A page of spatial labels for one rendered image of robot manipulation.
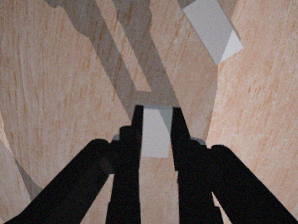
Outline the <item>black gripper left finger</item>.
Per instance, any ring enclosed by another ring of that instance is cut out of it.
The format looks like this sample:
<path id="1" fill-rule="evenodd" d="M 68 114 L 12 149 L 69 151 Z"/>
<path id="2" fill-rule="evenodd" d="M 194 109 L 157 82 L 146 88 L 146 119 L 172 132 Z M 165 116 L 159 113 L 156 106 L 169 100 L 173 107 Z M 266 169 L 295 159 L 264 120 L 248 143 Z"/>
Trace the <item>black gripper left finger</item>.
<path id="1" fill-rule="evenodd" d="M 144 105 L 135 105 L 131 126 L 120 127 L 111 143 L 91 140 L 19 215 L 4 224 L 80 224 L 109 174 L 114 178 L 105 224 L 141 224 L 143 112 Z"/>

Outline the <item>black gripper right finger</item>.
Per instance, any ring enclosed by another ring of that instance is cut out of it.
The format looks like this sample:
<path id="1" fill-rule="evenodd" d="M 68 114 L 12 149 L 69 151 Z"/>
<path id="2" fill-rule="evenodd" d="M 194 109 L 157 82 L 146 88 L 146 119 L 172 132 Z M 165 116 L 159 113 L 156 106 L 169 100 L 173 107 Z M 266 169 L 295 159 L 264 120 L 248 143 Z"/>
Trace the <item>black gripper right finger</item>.
<path id="1" fill-rule="evenodd" d="M 181 107 L 173 107 L 170 138 L 178 171 L 179 224 L 224 224 L 212 192 L 232 224 L 298 224 L 228 147 L 210 149 L 204 140 L 190 138 Z"/>

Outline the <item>white domino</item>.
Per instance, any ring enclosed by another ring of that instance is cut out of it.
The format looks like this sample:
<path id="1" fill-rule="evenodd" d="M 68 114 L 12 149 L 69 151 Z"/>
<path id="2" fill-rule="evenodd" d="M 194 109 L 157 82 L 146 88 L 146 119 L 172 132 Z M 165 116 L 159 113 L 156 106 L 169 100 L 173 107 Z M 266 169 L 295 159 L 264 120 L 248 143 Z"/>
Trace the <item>white domino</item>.
<path id="1" fill-rule="evenodd" d="M 181 10 L 216 65 L 243 49 L 217 0 L 194 0 Z"/>

